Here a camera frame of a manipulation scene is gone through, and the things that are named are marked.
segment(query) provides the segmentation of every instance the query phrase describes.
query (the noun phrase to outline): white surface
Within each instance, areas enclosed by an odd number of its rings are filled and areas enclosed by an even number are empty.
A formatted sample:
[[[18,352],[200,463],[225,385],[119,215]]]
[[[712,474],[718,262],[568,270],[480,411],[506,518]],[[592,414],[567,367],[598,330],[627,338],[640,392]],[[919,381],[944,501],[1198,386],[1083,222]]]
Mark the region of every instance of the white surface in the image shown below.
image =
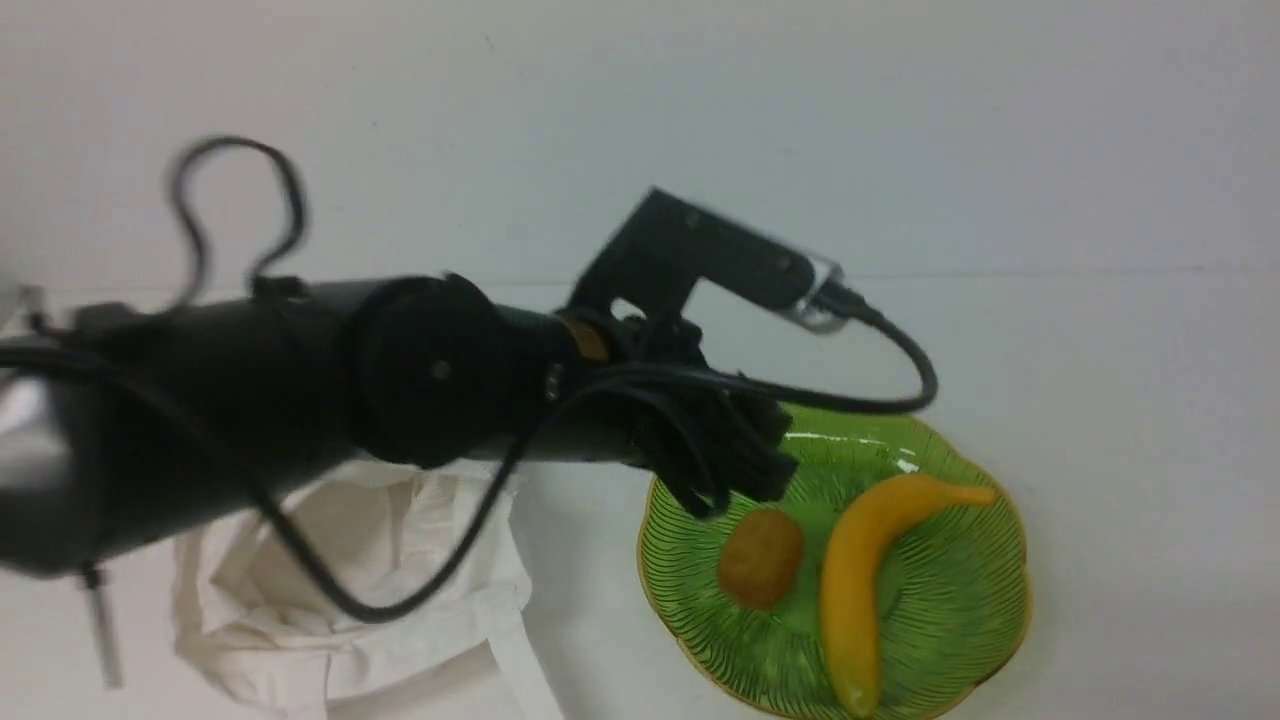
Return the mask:
[[[1004,482],[1027,523],[1030,634],[948,717],[1280,715],[1277,281],[1179,273],[859,283],[937,360],[943,393],[927,419]],[[549,307],[566,290],[493,295]],[[712,360],[724,366],[813,383],[858,375],[870,382],[844,387],[867,391],[909,380],[879,342],[803,338],[808,345],[788,347],[790,328],[727,300],[701,293],[694,306],[712,329]],[[513,515],[534,577],[526,619],[566,715],[755,717],[689,666],[645,603],[635,574],[645,478],[593,466],[529,474]],[[0,575],[0,696],[13,716],[252,717],[173,657],[170,570],[168,544],[114,564],[129,680],[115,694],[99,689],[73,583]],[[444,683],[407,685],[335,716],[511,712],[481,652],[451,666]]]
[[[8,0],[0,256],[65,305],[159,304],[184,261],[163,168],[241,132],[312,191],[292,269],[449,268],[552,307],[667,186],[861,275],[938,364],[927,418],[1021,507],[1030,635],[948,717],[1277,717],[1277,67],[1271,0]],[[261,170],[198,182],[220,287],[275,232]],[[864,334],[822,343],[716,292],[694,315],[724,368],[911,380]],[[570,719],[755,717],[644,602],[645,478],[531,474],[527,619]],[[256,717],[173,656],[172,568],[168,543],[113,565],[119,693],[73,583],[0,575],[6,716]],[[511,717],[492,665],[335,716]]]
[[[567,282],[652,183],[861,274],[1280,266],[1277,67],[1272,0],[6,0],[0,243],[169,287],[163,169],[238,132],[305,170],[311,277]],[[216,284],[261,167],[198,183]]]

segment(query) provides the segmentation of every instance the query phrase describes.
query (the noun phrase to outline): banana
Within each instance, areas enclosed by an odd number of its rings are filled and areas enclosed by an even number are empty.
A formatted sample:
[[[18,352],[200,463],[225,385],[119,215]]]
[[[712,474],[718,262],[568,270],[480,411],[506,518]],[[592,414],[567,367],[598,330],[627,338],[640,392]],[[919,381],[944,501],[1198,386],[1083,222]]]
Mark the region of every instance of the banana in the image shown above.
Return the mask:
[[[872,486],[840,516],[822,561],[818,607],[827,674],[852,716],[870,717],[879,703],[876,580],[884,553],[902,533],[950,505],[993,502],[992,488],[952,486],[916,473]]]

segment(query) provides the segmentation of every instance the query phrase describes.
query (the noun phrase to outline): screw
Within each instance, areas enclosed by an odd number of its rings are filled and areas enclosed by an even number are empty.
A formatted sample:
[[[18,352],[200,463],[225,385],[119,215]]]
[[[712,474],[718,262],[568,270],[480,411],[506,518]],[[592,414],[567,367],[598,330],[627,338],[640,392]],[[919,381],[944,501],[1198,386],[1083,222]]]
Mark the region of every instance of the screw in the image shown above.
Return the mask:
[[[564,366],[559,363],[552,363],[552,366],[547,369],[547,400],[556,402],[559,400],[561,380],[564,379]]]

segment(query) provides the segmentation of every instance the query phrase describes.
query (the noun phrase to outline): green plate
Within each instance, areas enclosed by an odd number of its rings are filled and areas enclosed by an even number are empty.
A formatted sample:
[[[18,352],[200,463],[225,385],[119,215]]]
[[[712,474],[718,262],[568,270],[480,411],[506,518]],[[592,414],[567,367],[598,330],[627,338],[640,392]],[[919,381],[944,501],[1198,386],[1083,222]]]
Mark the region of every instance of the green plate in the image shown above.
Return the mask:
[[[818,568],[841,511],[869,486],[908,471],[1000,489],[946,439],[911,418],[788,409],[783,450],[800,470],[778,503],[805,534],[796,584],[773,610],[744,610],[716,580],[730,532],[759,503],[735,497],[710,523],[685,515],[660,484],[640,530],[640,580],[654,611],[703,674],[783,717],[844,720],[818,633]],[[922,720],[955,707],[1012,657],[1030,623],[1027,543],[1001,491],[986,509],[952,507],[905,534],[877,587],[883,691],[876,717]]]

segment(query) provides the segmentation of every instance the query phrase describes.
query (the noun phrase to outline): white cloth bag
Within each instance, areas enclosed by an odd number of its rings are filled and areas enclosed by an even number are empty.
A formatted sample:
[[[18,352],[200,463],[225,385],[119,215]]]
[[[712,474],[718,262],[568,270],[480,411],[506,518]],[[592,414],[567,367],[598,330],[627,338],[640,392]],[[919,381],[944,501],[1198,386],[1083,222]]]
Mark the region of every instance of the white cloth bag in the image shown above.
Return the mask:
[[[284,509],[369,605],[421,587],[466,529],[488,478],[355,461]],[[334,609],[256,512],[177,541],[178,653],[241,703],[324,720],[332,701],[421,675],[488,641],[524,720],[562,720],[525,634],[531,582],[511,536],[511,496],[453,579],[399,621],[362,625]]]

